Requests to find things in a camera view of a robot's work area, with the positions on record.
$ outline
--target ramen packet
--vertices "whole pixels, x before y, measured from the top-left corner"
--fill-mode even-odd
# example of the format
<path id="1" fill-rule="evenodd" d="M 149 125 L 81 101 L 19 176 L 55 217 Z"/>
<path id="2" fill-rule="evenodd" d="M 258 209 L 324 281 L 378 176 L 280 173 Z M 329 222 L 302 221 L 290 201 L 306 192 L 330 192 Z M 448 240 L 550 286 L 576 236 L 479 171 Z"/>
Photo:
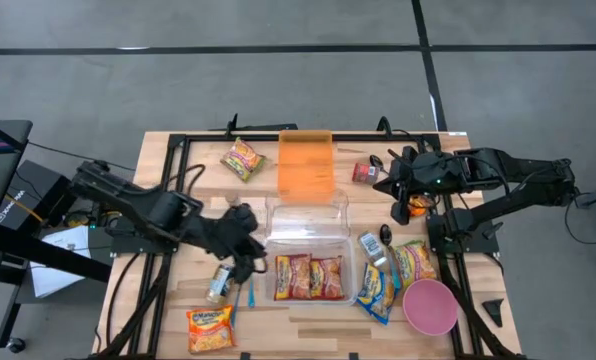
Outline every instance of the ramen packet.
<path id="1" fill-rule="evenodd" d="M 215 309 L 187 311 L 189 352 L 217 350 L 235 346 L 230 317 L 233 305 Z"/>
<path id="2" fill-rule="evenodd" d="M 436 270 L 429 260 L 429 251 L 422 240 L 394 246 L 393 251 L 398 263 L 403 290 L 406 290 L 416 280 L 436 278 Z"/>
<path id="3" fill-rule="evenodd" d="M 356 302 L 369 315 L 387 325 L 389 313 L 396 298 L 396 291 L 391 276 L 386 275 L 375 266 L 365 264 L 365 277 Z"/>
<path id="4" fill-rule="evenodd" d="M 265 157 L 256 154 L 246 142 L 236 138 L 234 145 L 223 155 L 220 162 L 233 171 L 240 180 L 247 182 L 265 162 Z"/>
<path id="5" fill-rule="evenodd" d="M 311 259 L 311 298 L 316 300 L 340 300 L 345 297 L 340 279 L 342 256 L 327 259 Z"/>
<path id="6" fill-rule="evenodd" d="M 309 300 L 311 254 L 276 256 L 274 300 Z"/>

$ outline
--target wooden table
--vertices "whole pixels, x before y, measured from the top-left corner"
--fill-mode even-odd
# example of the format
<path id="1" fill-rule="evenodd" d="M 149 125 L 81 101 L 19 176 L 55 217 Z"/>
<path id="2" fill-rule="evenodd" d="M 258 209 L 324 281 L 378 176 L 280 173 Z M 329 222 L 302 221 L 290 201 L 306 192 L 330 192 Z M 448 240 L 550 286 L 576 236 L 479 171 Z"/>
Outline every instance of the wooden table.
<path id="1" fill-rule="evenodd" d="M 140 152 L 134 181 L 143 187 L 160 183 L 169 132 L 148 132 Z M 465 133 L 439 133 L 442 150 L 452 152 L 469 148 Z M 393 199 L 378 193 L 367 185 L 351 182 L 353 166 L 356 162 L 368 161 L 369 155 L 380 156 L 386 164 L 391 159 L 387 149 L 397 152 L 407 143 L 381 142 L 341 142 L 334 144 L 334 172 L 337 188 L 349 197 L 349 222 L 351 236 L 355 239 L 363 231 L 377 232 L 380 225 L 387 223 L 393 231 L 393 243 L 398 245 L 414 239 L 427 239 L 424 217 L 414 219 L 408 226 L 399 226 L 389 216 Z M 227 209 L 224 195 L 228 191 L 238 192 L 243 202 L 252 205 L 261 229 L 265 222 L 265 195 L 275 191 L 277 177 L 277 144 L 275 142 L 255 142 L 255 150 L 268 157 L 263 171 L 244 184 L 219 160 L 229 149 L 228 142 L 192 143 L 189 164 L 202 163 L 207 166 L 204 175 L 193 189 L 193 196 L 205 203 L 203 215 L 219 217 Z M 174 164 L 180 154 L 176 154 Z M 474 192 L 464 196 L 468 205 L 482 203 L 482 195 Z M 454 204 L 461 204 L 458 198 Z M 262 231 L 254 234 L 263 239 Z M 105 338 L 107 308 L 111 291 L 120 272 L 131 256 L 118 257 L 114 261 L 109 279 L 107 296 L 103 305 L 98 331 Z M 144 266 L 141 255 L 127 273 L 116 298 L 112 316 L 112 338 L 125 324 L 134 311 Z M 357 272 L 361 281 L 365 258 L 356 248 Z M 479 254 L 465 256 L 472 296 L 478 313 L 502 343 L 514 352 L 520 352 L 514 321 L 509 307 L 504 280 L 500 268 L 488 258 Z M 159 267 L 156 260 L 154 276 Z M 236 322 L 236 342 L 234 348 L 204 354 L 191 355 L 187 351 L 186 311 L 194 307 L 207 307 L 205 291 L 209 285 L 218 261 L 204 250 L 191 246 L 181 246 L 173 257 L 171 273 L 162 319 L 158 359 L 185 358 L 238 358 L 241 352 L 249 352 L 253 359 L 259 358 L 349 358 L 349 353 L 358 353 L 361 359 L 451 359 L 453 349 L 449 335 L 430 337 L 416 331 L 406 321 L 402 312 L 400 292 L 391 312 L 389 325 L 384 326 L 370 318 L 358 305 L 347 307 L 300 306 L 300 307 L 247 307 L 248 283 L 245 283 L 240 298 Z M 263 275 L 256 275 L 256 300 L 262 299 L 260 289 Z M 483 301 L 504 298 L 502 303 L 503 327 L 498 328 L 486 314 Z M 235 291 L 230 303 L 235 299 Z M 139 352 L 145 352 L 151 324 L 151 312 L 143 323 Z M 460 329 L 465 352 L 471 345 L 464 315 L 461 314 Z"/>

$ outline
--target pink bowl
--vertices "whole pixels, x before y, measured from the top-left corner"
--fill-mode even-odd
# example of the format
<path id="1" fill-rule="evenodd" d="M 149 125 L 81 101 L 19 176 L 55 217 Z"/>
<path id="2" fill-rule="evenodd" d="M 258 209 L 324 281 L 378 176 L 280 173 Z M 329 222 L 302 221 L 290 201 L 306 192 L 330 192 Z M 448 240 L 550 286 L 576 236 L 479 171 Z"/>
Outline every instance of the pink bowl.
<path id="1" fill-rule="evenodd" d="M 444 335 L 458 321 L 458 303 L 443 283 L 422 279 L 405 291 L 402 308 L 409 323 L 425 335 Z"/>

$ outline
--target caster wheel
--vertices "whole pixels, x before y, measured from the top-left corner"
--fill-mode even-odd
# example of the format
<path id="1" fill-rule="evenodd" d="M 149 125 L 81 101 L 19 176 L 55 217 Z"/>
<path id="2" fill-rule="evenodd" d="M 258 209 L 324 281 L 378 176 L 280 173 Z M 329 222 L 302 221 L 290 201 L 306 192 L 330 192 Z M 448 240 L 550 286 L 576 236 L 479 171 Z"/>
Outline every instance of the caster wheel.
<path id="1" fill-rule="evenodd" d="M 11 351 L 12 353 L 17 354 L 25 350 L 27 344 L 25 344 L 25 341 L 23 339 L 9 338 L 9 341 L 7 342 L 7 345 L 5 347 L 9 349 L 9 351 Z"/>

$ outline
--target red can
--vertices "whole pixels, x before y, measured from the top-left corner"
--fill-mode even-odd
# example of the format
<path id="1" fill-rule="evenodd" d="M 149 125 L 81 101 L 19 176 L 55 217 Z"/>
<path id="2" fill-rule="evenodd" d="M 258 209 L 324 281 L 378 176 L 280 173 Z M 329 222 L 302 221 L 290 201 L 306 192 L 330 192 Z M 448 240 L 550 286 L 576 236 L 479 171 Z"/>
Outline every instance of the red can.
<path id="1" fill-rule="evenodd" d="M 351 181 L 373 185 L 378 180 L 379 172 L 380 169 L 375 166 L 356 163 Z"/>

